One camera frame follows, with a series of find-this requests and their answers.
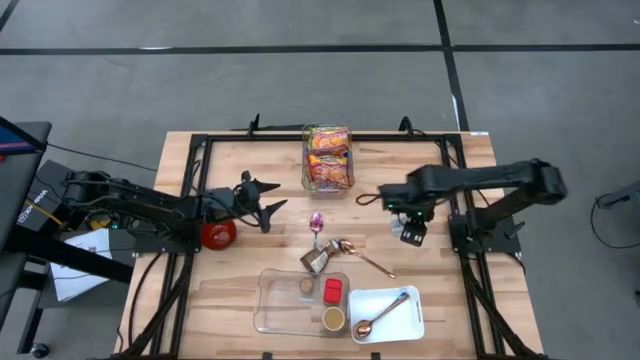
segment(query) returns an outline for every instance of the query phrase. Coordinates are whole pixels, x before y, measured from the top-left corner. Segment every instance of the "computer screen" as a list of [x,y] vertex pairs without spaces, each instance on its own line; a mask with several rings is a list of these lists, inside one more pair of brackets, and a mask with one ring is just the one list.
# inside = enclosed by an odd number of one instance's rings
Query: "computer screen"
[[0,156],[31,154],[44,150],[44,144],[0,117]]

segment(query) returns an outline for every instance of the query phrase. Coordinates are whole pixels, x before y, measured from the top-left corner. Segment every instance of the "wooden tabletop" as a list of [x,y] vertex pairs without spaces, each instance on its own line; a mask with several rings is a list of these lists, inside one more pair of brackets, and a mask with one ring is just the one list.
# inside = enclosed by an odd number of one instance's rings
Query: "wooden tabletop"
[[[192,134],[167,134],[155,189],[179,195]],[[474,133],[461,136],[468,167],[495,165],[489,136]],[[233,187],[240,182],[242,171],[250,170],[261,181],[282,184],[263,194],[263,205],[281,199],[289,202],[273,216],[268,234],[236,222],[238,235],[232,247],[217,252],[203,248],[196,255],[180,358],[260,358],[265,351],[273,353],[275,359],[370,358],[372,352],[380,352],[386,358],[474,358],[459,259],[451,250],[447,229],[449,207],[436,208],[427,237],[422,247],[416,248],[391,233],[391,213],[383,211],[380,203],[359,206],[354,201],[360,194],[376,192],[378,185],[404,182],[406,174],[421,165],[441,164],[437,146],[424,142],[354,143],[353,156],[356,184],[348,197],[312,200],[300,185],[299,142],[214,143],[207,188]],[[490,202],[503,196],[502,190],[483,192]],[[481,206],[482,200],[479,197],[475,200]],[[422,339],[358,345],[350,337],[262,334],[254,329],[253,310],[260,272],[267,268],[305,271],[299,258],[310,249],[312,236],[308,223],[315,211],[325,218],[321,241],[346,238],[365,255],[393,271],[397,278],[390,279],[362,260],[346,255],[332,258],[325,271],[346,274],[351,289],[417,287],[425,320]],[[120,326],[125,339],[133,292],[152,257],[146,255],[136,261]],[[487,258],[498,309],[525,344],[542,352],[522,268],[504,254],[491,254]],[[142,286],[135,309],[135,335],[158,307],[166,259],[167,255],[163,255],[158,260]],[[481,316],[487,351],[492,351],[488,320],[482,310]],[[165,324],[163,352],[168,351],[173,318],[172,312]]]

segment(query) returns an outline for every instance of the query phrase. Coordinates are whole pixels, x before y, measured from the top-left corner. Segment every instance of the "plastic container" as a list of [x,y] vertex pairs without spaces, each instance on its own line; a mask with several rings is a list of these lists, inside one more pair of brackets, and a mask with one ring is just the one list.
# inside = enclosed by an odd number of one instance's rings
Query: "plastic container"
[[[373,323],[371,333],[359,340],[353,336],[353,328],[360,320],[372,320],[403,292],[409,299],[398,305]],[[353,290],[349,294],[351,336],[358,344],[373,344],[387,341],[417,340],[424,336],[424,319],[420,292],[414,286],[394,289]]]
[[[348,176],[348,180],[349,180],[349,186],[348,187],[341,187],[341,188],[336,188],[336,187],[326,187],[326,186],[319,186],[315,183],[313,183],[311,181],[311,176],[309,174],[309,166],[308,166],[308,159],[309,159],[309,140],[311,137],[311,132],[310,129],[311,128],[315,128],[315,127],[344,127],[347,128],[346,125],[341,125],[341,124],[309,124],[309,125],[305,125],[304,128],[302,129],[302,187],[305,188],[305,190],[307,191],[307,195],[309,195],[310,197],[314,198],[314,199],[324,199],[324,198],[329,198],[329,199],[333,199],[333,198],[341,198],[346,196],[347,192],[349,191],[349,188],[353,187],[353,185],[355,184],[355,176],[353,174],[353,154],[352,154],[352,149],[349,148],[345,153],[344,153],[344,157],[347,158],[347,176]],[[348,136],[349,136],[349,141],[348,143],[351,144],[351,131],[348,130]]]
[[[339,304],[324,303],[325,283],[332,278],[342,282]],[[313,275],[266,269],[260,274],[258,286],[258,304],[253,312],[253,326],[257,331],[321,337],[344,337],[349,333],[349,278],[345,274]],[[337,331],[327,330],[322,323],[322,315],[330,307],[339,308],[345,315],[344,325]]]

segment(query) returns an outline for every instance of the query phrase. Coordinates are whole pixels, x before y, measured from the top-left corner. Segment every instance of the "floor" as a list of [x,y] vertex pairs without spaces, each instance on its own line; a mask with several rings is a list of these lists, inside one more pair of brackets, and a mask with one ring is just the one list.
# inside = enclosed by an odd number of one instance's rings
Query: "floor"
[[[0,0],[0,12],[10,0]],[[439,44],[429,0],[12,0],[8,48]],[[454,45],[640,43],[635,0],[447,0]],[[518,218],[545,351],[565,359],[636,359],[640,248],[608,249],[591,233],[594,198],[640,179],[640,51],[455,53],[472,131],[489,131],[498,162],[560,167],[569,197]],[[456,130],[441,52],[236,55],[0,55],[0,111],[53,123],[54,144],[156,166],[171,130],[345,122]],[[154,174],[52,149],[47,158],[143,185]],[[626,205],[596,214],[602,237],[640,239]],[[15,355],[29,290],[0,334]],[[108,356],[121,306],[46,311],[50,359]]]

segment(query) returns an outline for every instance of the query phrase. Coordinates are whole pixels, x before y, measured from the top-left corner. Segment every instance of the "white plate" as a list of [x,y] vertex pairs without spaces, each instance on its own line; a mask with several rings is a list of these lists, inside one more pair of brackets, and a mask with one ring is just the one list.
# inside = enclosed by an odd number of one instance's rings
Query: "white plate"
[[[363,340],[358,340],[353,336],[353,327],[358,321],[375,318],[387,306],[391,305],[403,291],[409,293],[409,299],[373,323],[373,329],[369,336]],[[414,286],[353,290],[349,293],[349,314],[351,316],[351,337],[358,344],[417,340],[424,336],[420,292]]]

